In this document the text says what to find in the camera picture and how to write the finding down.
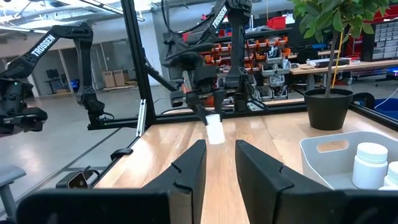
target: white container lid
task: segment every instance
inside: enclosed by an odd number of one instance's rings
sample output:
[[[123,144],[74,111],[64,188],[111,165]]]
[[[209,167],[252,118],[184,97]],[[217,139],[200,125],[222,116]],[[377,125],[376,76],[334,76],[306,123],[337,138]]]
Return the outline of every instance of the white container lid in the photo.
[[[387,176],[393,181],[393,183],[398,183],[398,161],[390,162],[388,165]]]
[[[210,114],[206,116],[207,125],[221,122],[219,114]]]
[[[386,147],[371,143],[371,142],[362,142],[358,144],[358,148],[356,151],[356,155],[370,163],[380,164],[387,160],[388,150]]]
[[[379,190],[398,190],[397,186],[383,186]]]

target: black plant pot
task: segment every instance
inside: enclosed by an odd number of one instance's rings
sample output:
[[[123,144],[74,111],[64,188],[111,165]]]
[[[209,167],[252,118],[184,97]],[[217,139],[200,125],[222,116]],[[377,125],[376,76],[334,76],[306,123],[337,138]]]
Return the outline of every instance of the black plant pot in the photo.
[[[310,125],[320,130],[339,130],[343,127],[353,92],[331,89],[331,98],[324,98],[325,89],[310,90],[304,93]]]

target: wooden tabletop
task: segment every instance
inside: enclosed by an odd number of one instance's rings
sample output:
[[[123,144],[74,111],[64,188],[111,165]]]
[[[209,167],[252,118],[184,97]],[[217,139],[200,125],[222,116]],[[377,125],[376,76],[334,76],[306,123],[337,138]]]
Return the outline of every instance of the wooden tabletop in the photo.
[[[343,129],[319,131],[310,127],[308,114],[289,113],[223,121],[226,142],[207,144],[206,187],[202,223],[249,223],[236,177],[235,140],[243,139],[287,166],[302,173],[299,142],[303,138],[351,131],[374,131],[398,138],[398,134],[370,119],[349,111]],[[96,185],[96,188],[140,188],[176,160],[198,139],[207,139],[201,122],[151,126]],[[322,150],[341,149],[329,144]]]
[[[330,50],[324,50],[324,51],[321,51],[321,52],[318,52],[318,56],[322,56],[322,55],[330,55]],[[295,55],[289,55],[289,57],[288,57],[289,59],[292,59],[292,58],[297,58],[297,54],[295,54]]]
[[[264,101],[263,103],[266,105],[277,105],[281,103],[300,103],[304,102],[304,98],[297,98],[297,99],[289,99],[289,100],[272,100],[272,101]],[[225,105],[225,108],[233,108],[234,105]],[[213,110],[212,107],[206,107],[208,110]],[[190,113],[192,112],[191,109],[184,108],[184,109],[175,109],[175,110],[168,110],[163,112],[162,114],[175,114],[175,113]]]
[[[398,65],[398,60],[384,60],[379,62],[359,62],[353,65],[342,65],[338,67],[338,71],[350,71],[364,68],[377,68],[377,67],[388,67]],[[291,68],[290,74],[292,75],[302,75],[302,74],[314,74],[314,73],[325,73],[328,71],[328,68],[311,68],[310,66],[303,64],[299,65],[298,68]]]

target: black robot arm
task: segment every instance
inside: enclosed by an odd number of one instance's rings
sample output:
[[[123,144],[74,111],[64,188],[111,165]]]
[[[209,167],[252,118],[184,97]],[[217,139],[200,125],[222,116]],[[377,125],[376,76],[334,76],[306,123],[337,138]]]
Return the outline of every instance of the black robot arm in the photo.
[[[53,26],[28,52],[10,62],[7,69],[0,73],[0,132],[11,134],[14,126],[24,131],[42,130],[47,114],[40,108],[28,108],[24,102],[25,92],[33,87],[26,78],[59,38],[75,42],[81,80],[78,103],[88,110],[91,122],[101,121],[104,104],[97,100],[91,81],[93,31],[86,23],[80,26]]]
[[[217,90],[214,88],[217,69],[209,68],[214,67],[212,65],[205,65],[199,52],[206,52],[214,47],[213,40],[216,31],[225,16],[228,16],[232,26],[231,68],[226,76],[224,90]],[[162,52],[161,63],[163,66],[175,68],[174,70],[178,70],[180,73],[187,71],[187,73],[193,74],[193,77],[184,77],[185,80],[193,82],[190,85],[192,89],[185,93],[185,102],[205,124],[205,116],[210,112],[201,105],[201,95],[213,93],[216,112],[222,117],[221,104],[223,98],[227,96],[226,90],[233,89],[235,90],[235,110],[247,110],[248,96],[252,96],[252,86],[244,69],[244,26],[249,22],[250,16],[250,0],[219,0],[207,15],[206,20],[200,25],[184,33],[184,36],[170,30],[172,34],[164,42],[165,49]],[[172,93],[172,104],[175,101],[175,96],[180,95],[180,93]]]

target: ceiling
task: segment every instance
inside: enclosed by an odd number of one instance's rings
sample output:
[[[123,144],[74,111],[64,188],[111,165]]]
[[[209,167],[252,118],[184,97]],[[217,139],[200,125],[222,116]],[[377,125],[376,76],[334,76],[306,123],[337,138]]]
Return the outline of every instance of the ceiling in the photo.
[[[120,0],[96,1],[121,10]],[[166,0],[166,4],[169,7],[178,7],[212,1],[214,0]],[[160,0],[134,0],[134,5],[136,11],[146,13],[151,9],[159,9]],[[4,30],[7,27],[43,31],[53,25],[67,25],[80,21],[95,23],[118,17],[122,15],[80,0],[0,0],[0,38],[21,32]]]

